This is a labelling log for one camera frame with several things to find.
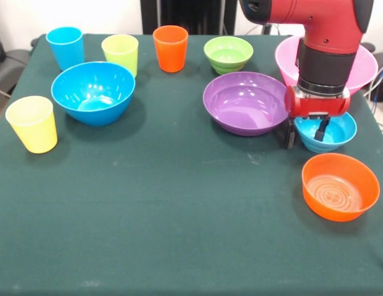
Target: green tablecloth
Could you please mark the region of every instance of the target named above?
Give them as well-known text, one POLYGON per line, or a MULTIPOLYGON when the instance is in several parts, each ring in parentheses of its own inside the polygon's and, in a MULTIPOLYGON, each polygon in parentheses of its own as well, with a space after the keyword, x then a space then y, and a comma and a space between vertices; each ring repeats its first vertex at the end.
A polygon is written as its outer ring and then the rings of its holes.
MULTIPOLYGON (((84 36, 87 61, 103 60, 104 38, 84 36)), ((210 38, 190 36, 184 70, 168 74, 152 37, 138 36, 126 113, 92 128, 55 104, 50 153, 28 153, 1 119, 0 295, 383 295, 383 136, 362 97, 350 109, 358 134, 338 152, 374 170, 381 198, 333 223, 303 201, 311 152, 283 149, 281 129, 242 138, 210 119, 210 38)), ((283 38, 245 39, 254 47, 245 70, 281 80, 283 38)), ((12 100, 51 97, 59 73, 41 38, 12 100)))

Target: orange cup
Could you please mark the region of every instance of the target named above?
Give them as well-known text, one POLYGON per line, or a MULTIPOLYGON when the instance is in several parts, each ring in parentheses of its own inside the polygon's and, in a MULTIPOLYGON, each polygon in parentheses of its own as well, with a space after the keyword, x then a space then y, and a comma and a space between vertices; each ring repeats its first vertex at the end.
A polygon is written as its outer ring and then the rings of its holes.
POLYGON ((354 220, 373 207, 380 194, 379 181, 362 162, 337 153, 312 157, 302 170, 303 197, 325 219, 354 220))
POLYGON ((154 30, 155 51, 161 70, 178 72, 186 61, 189 33, 179 26, 162 26, 154 30))

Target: yellow cup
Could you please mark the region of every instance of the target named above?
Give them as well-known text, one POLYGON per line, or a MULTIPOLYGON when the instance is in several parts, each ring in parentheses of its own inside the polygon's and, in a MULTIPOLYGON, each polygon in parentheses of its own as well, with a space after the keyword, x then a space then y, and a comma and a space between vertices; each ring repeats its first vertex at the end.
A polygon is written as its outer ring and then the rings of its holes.
POLYGON ((28 151, 45 153, 56 146, 56 122, 49 99, 41 96, 18 99, 8 106, 5 117, 28 151))
POLYGON ((106 61, 127 68, 134 77, 138 72, 138 40, 131 35, 112 35, 103 40, 106 61))

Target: white wall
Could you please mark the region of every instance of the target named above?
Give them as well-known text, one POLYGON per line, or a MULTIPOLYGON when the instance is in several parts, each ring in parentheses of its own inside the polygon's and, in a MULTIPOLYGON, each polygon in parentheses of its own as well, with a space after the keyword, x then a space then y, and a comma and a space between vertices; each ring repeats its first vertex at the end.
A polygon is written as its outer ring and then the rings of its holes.
POLYGON ((6 51, 70 25, 85 33, 142 34, 139 0, 0 0, 0 38, 6 51))
MULTIPOLYGON (((256 27, 256 24, 248 21, 238 3, 236 12, 235 34, 243 35, 250 29, 256 27)), ((300 35, 305 34, 305 30, 301 25, 279 25, 280 33, 282 35, 300 35)), ((250 35, 257 35, 261 33, 261 26, 250 32, 250 35)), ((277 34, 273 28, 271 34, 277 34)), ((383 0, 375 0, 374 9, 372 11, 371 21, 369 23, 368 32, 364 35, 363 41, 375 44, 377 51, 383 51, 383 0)))
MULTIPOLYGON (((30 48, 33 38, 55 27, 72 25, 85 33, 142 34, 139 0, 0 0, 0 37, 5 49, 30 48)), ((250 23, 238 3, 235 34, 243 35, 250 23)), ((301 25, 279 25, 282 35, 302 35, 301 25)), ((250 34, 260 34, 261 27, 250 34)), ((375 0, 363 41, 383 51, 383 0, 375 0)))

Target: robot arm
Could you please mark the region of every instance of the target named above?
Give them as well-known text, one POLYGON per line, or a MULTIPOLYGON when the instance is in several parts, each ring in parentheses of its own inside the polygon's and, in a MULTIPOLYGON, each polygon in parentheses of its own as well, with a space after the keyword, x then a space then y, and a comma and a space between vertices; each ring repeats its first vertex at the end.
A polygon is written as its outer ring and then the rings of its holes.
MULTIPOLYGON (((373 0, 239 0, 245 16, 254 23, 298 23, 305 27, 300 40, 297 86, 286 92, 286 109, 295 117, 321 117, 315 139, 323 140, 329 117, 345 113, 350 95, 345 87, 373 0)), ((292 147, 294 125, 286 139, 292 147)))

